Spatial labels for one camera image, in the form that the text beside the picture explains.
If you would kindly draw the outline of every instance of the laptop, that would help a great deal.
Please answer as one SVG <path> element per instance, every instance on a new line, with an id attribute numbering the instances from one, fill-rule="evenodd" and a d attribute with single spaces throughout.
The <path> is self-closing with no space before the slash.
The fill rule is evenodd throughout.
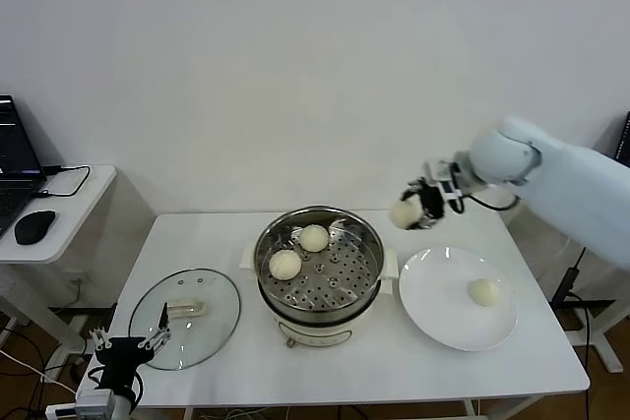
<path id="1" fill-rule="evenodd" d="M 0 95 L 0 236 L 46 182 L 10 95 Z"/>

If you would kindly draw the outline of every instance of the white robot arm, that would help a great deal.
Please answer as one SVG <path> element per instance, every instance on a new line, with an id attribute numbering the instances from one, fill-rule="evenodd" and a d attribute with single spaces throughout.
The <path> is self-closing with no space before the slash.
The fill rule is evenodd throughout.
<path id="1" fill-rule="evenodd" d="M 462 196 L 494 184 L 603 260 L 630 270 L 630 168 L 603 154 L 510 118 L 476 138 L 468 152 L 430 165 L 428 174 L 403 194 L 402 200 L 419 194 L 424 210 L 410 228 L 430 227 L 443 216 L 439 198 L 462 212 Z"/>

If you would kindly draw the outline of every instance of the robotic hand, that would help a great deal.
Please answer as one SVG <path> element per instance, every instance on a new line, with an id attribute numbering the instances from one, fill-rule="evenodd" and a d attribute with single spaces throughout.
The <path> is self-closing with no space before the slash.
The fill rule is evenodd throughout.
<path id="1" fill-rule="evenodd" d="M 401 196 L 418 195 L 422 215 L 406 229 L 427 229 L 465 211 L 464 198 L 498 185 L 576 242 L 630 270 L 630 168 L 594 150 L 564 144 L 536 125 L 506 119 L 469 151 L 427 163 L 424 177 Z"/>
<path id="2" fill-rule="evenodd" d="M 96 389 L 80 390 L 75 403 L 49 405 L 47 420 L 77 417 L 81 420 L 127 420 L 142 396 L 142 378 L 136 372 L 148 363 L 170 339 L 167 306 L 159 318 L 156 332 L 149 337 L 122 336 L 109 338 L 104 329 L 90 331 L 94 341 L 94 354 L 102 366 L 92 369 L 88 377 L 102 372 Z M 140 392 L 135 395 L 132 386 L 138 380 Z"/>

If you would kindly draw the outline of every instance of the cord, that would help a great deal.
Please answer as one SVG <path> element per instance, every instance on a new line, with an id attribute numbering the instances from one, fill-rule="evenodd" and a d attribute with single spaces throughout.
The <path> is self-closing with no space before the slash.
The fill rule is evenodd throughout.
<path id="1" fill-rule="evenodd" d="M 81 286 L 83 285 L 83 283 L 80 279 L 72 280 L 71 283 L 77 286 L 77 294 L 75 295 L 75 298 L 72 300 L 72 302 L 68 302 L 63 307 L 59 307 L 57 310 L 53 310 L 52 311 L 53 314 L 58 314 L 62 310 L 66 310 L 67 308 L 72 307 L 74 304 L 79 302 L 79 299 L 81 298 Z"/>
<path id="2" fill-rule="evenodd" d="M 494 210 L 494 211 L 506 211 L 506 210 L 511 210 L 513 209 L 515 206 L 517 206 L 519 204 L 519 202 L 521 201 L 521 198 L 518 196 L 514 196 L 514 201 L 512 201 L 512 203 L 506 207 L 495 207 L 492 206 L 491 204 L 487 204 L 484 201 L 480 201 L 477 197 L 475 197 L 472 194 L 468 194 L 467 196 L 464 196 L 465 199 L 471 199 L 473 202 L 478 203 L 480 206 L 482 207 L 486 207 L 487 209 L 490 210 Z"/>
<path id="3" fill-rule="evenodd" d="M 7 413 L 5 413 L 2 417 L 0 417 L 0 420 L 6 420 L 7 418 L 11 416 L 12 413 L 23 411 L 23 410 L 26 411 L 27 414 L 29 413 L 29 410 L 26 407 L 15 407 L 9 410 Z"/>
<path id="4" fill-rule="evenodd" d="M 586 252 L 587 252 L 587 247 L 585 246 L 584 248 L 582 248 L 582 251 L 580 252 L 580 256 L 578 256 L 578 261 L 576 261 L 575 265 L 573 265 L 574 270 L 578 268 L 578 266 L 580 265 L 580 261 L 582 261 L 582 258 L 584 258 L 584 254 Z"/>
<path id="5" fill-rule="evenodd" d="M 337 420 L 342 420 L 342 407 L 343 405 L 339 405 L 337 407 Z M 358 408 L 356 405 L 348 405 L 348 407 L 353 408 L 356 412 L 363 418 L 363 420 L 369 420 L 368 416 L 363 413 L 363 410 Z"/>
<path id="6" fill-rule="evenodd" d="M 36 368 L 34 368 L 33 366 L 31 366 L 31 365 L 29 365 L 29 364 L 27 364 L 27 363 L 25 363 L 25 362 L 23 362 L 23 361 L 20 361 L 20 360 L 19 360 L 19 359 L 17 359 L 17 358 L 14 358 L 13 356 L 11 356 L 9 353 L 7 353 L 7 352 L 3 351 L 2 349 L 0 349 L 0 353 L 4 354 L 7 358 L 11 359 L 12 361 L 15 361 L 16 363 L 21 364 L 21 365 L 22 365 L 22 366 L 24 366 L 25 368 L 29 368 L 30 370 L 35 371 L 35 372 L 36 372 L 36 373 L 38 373 L 40 376 L 42 376 L 42 377 L 46 378 L 48 381 L 50 381 L 52 384 L 56 384 L 57 386 L 61 386 L 63 389 L 68 390 L 69 392 L 73 393 L 74 395 L 76 395 L 76 394 L 77 394 L 74 390 L 70 389 L 70 388 L 69 388 L 68 386 L 66 386 L 65 384 L 58 383 L 57 381 L 55 381 L 55 380 L 54 380 L 54 379 L 52 379 L 52 378 L 49 378 L 48 376 L 46 376 L 45 374 L 43 374 L 41 371 L 37 370 L 37 369 L 36 369 Z"/>
<path id="7" fill-rule="evenodd" d="M 33 348 L 35 348 L 35 351 L 37 352 L 37 356 L 39 356 L 39 361 L 41 362 L 41 366 L 42 369 L 45 367 L 44 361 L 43 361 L 43 355 L 41 354 L 41 351 L 39 350 L 39 348 L 37 347 L 37 345 L 27 336 L 24 336 L 23 334 L 21 334 L 18 331 L 15 330 L 11 330 L 11 329 L 0 329 L 0 331 L 8 331 L 11 334 L 16 334 L 17 336 L 19 336 L 20 338 L 24 339 L 25 341 L 27 341 L 28 343 L 31 344 L 31 346 Z M 0 373 L 0 376 L 32 376 L 35 373 Z"/>
<path id="8" fill-rule="evenodd" d="M 86 175 L 83 176 L 83 179 L 81 180 L 79 185 L 70 194 L 52 194 L 48 192 L 46 189 L 44 189 L 43 191 L 35 192 L 32 196 L 36 198 L 40 198 L 40 199 L 47 199 L 48 197 L 73 197 L 75 196 L 79 192 L 79 190 L 83 187 L 84 183 L 88 180 L 88 177 L 90 177 L 90 172 L 92 171 L 92 169 L 89 166 L 61 167 L 60 170 L 54 173 L 54 174 L 57 174 L 59 172 L 76 171 L 78 169 L 87 169 L 88 171 L 86 172 Z"/>
<path id="9" fill-rule="evenodd" d="M 93 383 L 97 383 L 98 384 L 100 382 L 100 380 L 95 378 L 95 374 L 99 373 L 100 371 L 103 371 L 104 369 L 105 369 L 104 366 L 98 366 L 97 368 L 90 369 L 88 371 L 88 379 L 90 381 L 92 381 Z"/>
<path id="10" fill-rule="evenodd" d="M 369 420 L 369 419 L 367 418 L 367 415 L 365 415 L 365 414 L 363 413 L 363 411 L 362 411 L 360 408 L 358 408 L 356 405 L 351 405 L 350 407 L 352 407 L 354 410 L 356 410 L 356 411 L 358 412 L 358 414 L 359 414 L 361 417 L 363 417 L 363 420 Z"/>
<path id="11" fill-rule="evenodd" d="M 587 347 L 586 347 L 586 352 L 584 355 L 584 371 L 587 373 L 587 376 L 589 375 L 589 351 L 590 351 L 590 346 L 591 346 L 591 321 L 590 321 L 590 314 L 589 314 L 589 309 L 587 308 L 587 306 L 584 303 L 584 300 L 582 299 L 582 297 L 580 297 L 579 295 L 574 294 L 573 292 L 569 292 L 569 297 L 573 297 L 575 299 L 578 299 L 582 305 L 583 305 L 583 309 L 584 309 L 584 317 L 586 319 L 586 326 L 587 326 Z M 589 399 L 589 390 L 591 388 L 589 387 L 588 389 L 586 389 L 584 391 L 584 408 L 585 408 L 585 418 L 586 420 L 590 420 L 591 418 L 591 406 L 590 406 L 590 399 Z"/>

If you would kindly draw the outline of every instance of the black cable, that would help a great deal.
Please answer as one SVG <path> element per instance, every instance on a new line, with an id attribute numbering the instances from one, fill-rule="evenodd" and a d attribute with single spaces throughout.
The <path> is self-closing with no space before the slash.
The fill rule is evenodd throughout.
<path id="1" fill-rule="evenodd" d="M 138 374 L 138 372 L 134 373 L 134 377 L 136 378 L 136 380 L 138 380 L 138 395 L 136 395 L 136 400 L 131 406 L 131 410 L 129 411 L 129 413 L 133 412 L 136 409 L 136 407 L 140 403 L 140 400 L 142 400 L 142 396 L 145 393 L 145 383 L 143 383 L 142 377 Z"/>
<path id="2" fill-rule="evenodd" d="M 92 381 L 93 383 L 98 384 L 100 380 L 95 378 L 95 374 L 103 371 L 104 369 L 105 369 L 104 366 L 98 366 L 97 368 L 90 369 L 88 371 L 88 379 Z M 131 410 L 129 411 L 129 413 L 133 412 L 136 409 L 136 407 L 140 403 L 140 400 L 142 400 L 142 396 L 145 394 L 145 383 L 143 382 L 140 374 L 138 374 L 137 372 L 134 373 L 134 378 L 136 378 L 136 381 L 138 381 L 138 395 L 136 395 L 136 399 L 134 400 L 134 403 L 131 405 Z"/>
<path id="3" fill-rule="evenodd" d="M 88 379 L 89 379 L 90 381 L 92 381 L 93 383 L 97 383 L 97 384 L 98 384 L 98 383 L 100 382 L 100 380 L 99 380 L 99 379 L 97 379 L 97 378 L 95 378 L 95 377 L 94 377 L 94 374 L 99 373 L 100 371 L 102 371 L 102 370 L 104 370 L 104 369 L 105 369 L 105 367 L 104 367 L 104 366 L 98 366 L 97 368 L 90 369 L 90 370 L 88 371 Z"/>
<path id="4" fill-rule="evenodd" d="M 39 350 L 37 345 L 30 338 L 28 338 L 27 336 L 24 336 L 19 331 L 15 331 L 15 330 L 11 330 L 11 329 L 2 328 L 2 329 L 0 329 L 0 331 L 8 331 L 9 333 L 16 334 L 20 338 L 25 339 L 28 343 L 31 344 L 31 346 L 33 348 L 35 348 L 35 351 L 37 352 L 37 356 L 39 356 L 39 361 L 41 362 L 42 368 L 46 367 L 46 365 L 44 364 L 44 361 L 43 361 L 43 355 L 41 354 L 41 351 Z M 0 373 L 0 376 L 31 376 L 33 374 L 36 374 L 36 373 L 34 373 L 32 371 L 29 371 L 28 373 L 23 373 L 23 374 L 22 373 Z"/>
<path id="5" fill-rule="evenodd" d="M 362 411 L 360 408 L 358 408 L 356 405 L 351 405 L 350 407 L 352 407 L 354 410 L 356 410 L 356 411 L 358 412 L 358 414 L 359 414 L 361 417 L 363 417 L 363 420 L 369 420 L 369 419 L 367 418 L 367 415 L 365 415 L 365 414 L 363 413 L 363 411 Z"/>
<path id="6" fill-rule="evenodd" d="M 515 206 L 517 206 L 519 204 L 519 202 L 521 201 L 520 197 L 514 196 L 514 201 L 512 201 L 512 203 L 509 206 L 506 206 L 506 207 L 495 207 L 495 206 L 492 206 L 491 204 L 487 204 L 484 201 L 480 201 L 477 197 L 475 197 L 473 195 L 467 195 L 467 196 L 464 196 L 464 198 L 465 199 L 471 199 L 473 202 L 477 202 L 480 206 L 486 207 L 487 209 L 494 210 L 494 211 L 511 210 Z"/>
<path id="7" fill-rule="evenodd" d="M 574 294 L 573 292 L 569 292 L 569 297 L 573 297 L 575 299 L 578 299 L 580 302 L 582 302 L 584 304 L 584 300 L 582 299 L 582 297 L 580 297 L 579 295 Z M 586 321 L 586 325 L 587 325 L 587 347 L 586 347 L 586 352 L 584 354 L 584 371 L 587 373 L 587 376 L 589 375 L 589 351 L 590 351 L 590 346 L 591 346 L 591 322 L 590 322 L 590 317 L 589 317 L 589 309 L 586 308 L 586 306 L 584 307 L 584 316 L 587 319 Z M 586 411 L 586 420 L 590 420 L 591 418 L 591 406 L 590 406 L 590 400 L 589 400 L 589 390 L 591 389 L 591 387 L 589 387 L 588 389 L 586 389 L 584 391 L 584 407 L 585 407 L 585 411 Z"/>
<path id="8" fill-rule="evenodd" d="M 40 198 L 40 199 L 46 199 L 48 197 L 73 197 L 75 196 L 79 192 L 79 190 L 83 187 L 84 183 L 88 180 L 88 177 L 90 177 L 90 172 L 92 171 L 92 169 L 89 166 L 76 166 L 76 167 L 62 167 L 61 170 L 59 171 L 59 172 L 66 172 L 66 171 L 75 171 L 77 169 L 87 169 L 88 172 L 86 172 L 86 175 L 83 176 L 83 179 L 81 180 L 79 185 L 70 194 L 52 194 L 44 189 L 43 191 L 35 192 L 32 196 L 36 198 Z"/>
<path id="9" fill-rule="evenodd" d="M 578 256 L 578 261 L 575 262 L 575 265 L 573 265 L 573 269 L 576 270 L 578 268 L 578 265 L 580 264 L 580 261 L 582 261 L 582 258 L 584 258 L 584 254 L 587 252 L 587 247 L 585 246 L 584 248 L 582 248 L 582 251 L 580 252 L 580 256 Z M 576 297 L 576 299 L 580 300 L 580 302 L 584 302 L 582 299 L 580 299 L 579 297 Z"/>
<path id="10" fill-rule="evenodd" d="M 5 413 L 2 417 L 0 417 L 0 420 L 6 420 L 7 418 L 9 418 L 11 416 L 12 413 L 15 413 L 15 412 L 18 412 L 18 411 L 29 412 L 29 410 L 26 407 L 15 407 L 15 408 L 12 408 L 11 410 L 9 410 L 7 413 Z"/>

